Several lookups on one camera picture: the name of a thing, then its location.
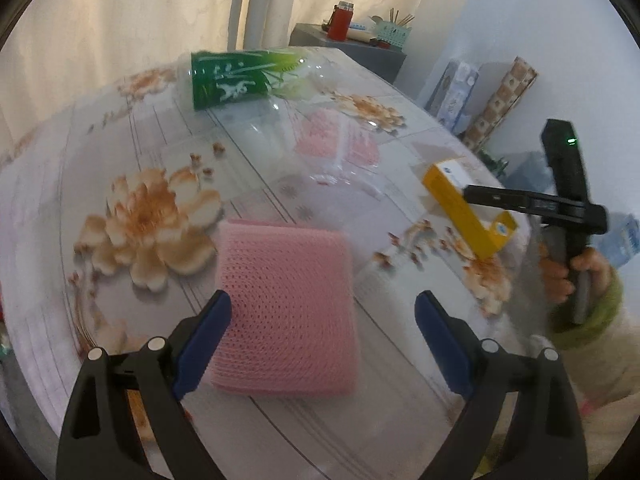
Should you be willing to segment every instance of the beige curtain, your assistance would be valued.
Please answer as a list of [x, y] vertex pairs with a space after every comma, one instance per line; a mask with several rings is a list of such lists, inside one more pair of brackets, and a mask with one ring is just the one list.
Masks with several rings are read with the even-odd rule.
[[[248, 1], [242, 0], [238, 47]], [[319, 23], [339, 0], [269, 0], [261, 46], [296, 22]], [[356, 19], [414, 12], [420, 0], [350, 0]], [[232, 0], [34, 0], [0, 51], [0, 153], [76, 98], [180, 54], [226, 50]]]

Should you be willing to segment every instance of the yellow box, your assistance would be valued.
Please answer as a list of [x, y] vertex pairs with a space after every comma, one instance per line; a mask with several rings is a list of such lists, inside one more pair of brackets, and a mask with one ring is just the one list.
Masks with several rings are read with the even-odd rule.
[[518, 228], [508, 211], [496, 216], [493, 207], [469, 205], [465, 201], [462, 197], [465, 187], [480, 183], [466, 172], [460, 159], [450, 158], [434, 164], [424, 175], [422, 183], [481, 260], [503, 248]]

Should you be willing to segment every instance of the red bottle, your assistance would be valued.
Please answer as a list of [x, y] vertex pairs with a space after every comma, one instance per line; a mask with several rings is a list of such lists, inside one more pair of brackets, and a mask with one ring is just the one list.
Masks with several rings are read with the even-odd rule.
[[344, 41], [347, 39], [347, 31], [353, 17], [353, 4], [349, 2], [340, 2], [334, 7], [334, 13], [331, 16], [331, 23], [327, 37], [334, 41]]

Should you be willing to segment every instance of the folded pink cloth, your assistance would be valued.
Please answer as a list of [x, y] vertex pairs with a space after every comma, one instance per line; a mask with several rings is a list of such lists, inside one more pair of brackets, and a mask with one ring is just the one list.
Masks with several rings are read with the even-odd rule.
[[340, 233], [231, 220], [216, 286], [232, 319], [207, 370], [238, 394], [328, 396], [356, 385], [351, 255]]

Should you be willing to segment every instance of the green basket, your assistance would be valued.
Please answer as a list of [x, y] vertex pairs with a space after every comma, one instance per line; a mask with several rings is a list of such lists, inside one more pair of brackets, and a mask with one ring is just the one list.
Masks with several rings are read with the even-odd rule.
[[378, 22], [376, 26], [376, 37], [398, 48], [404, 47], [409, 32], [411, 32], [411, 27], [399, 27], [393, 22]]

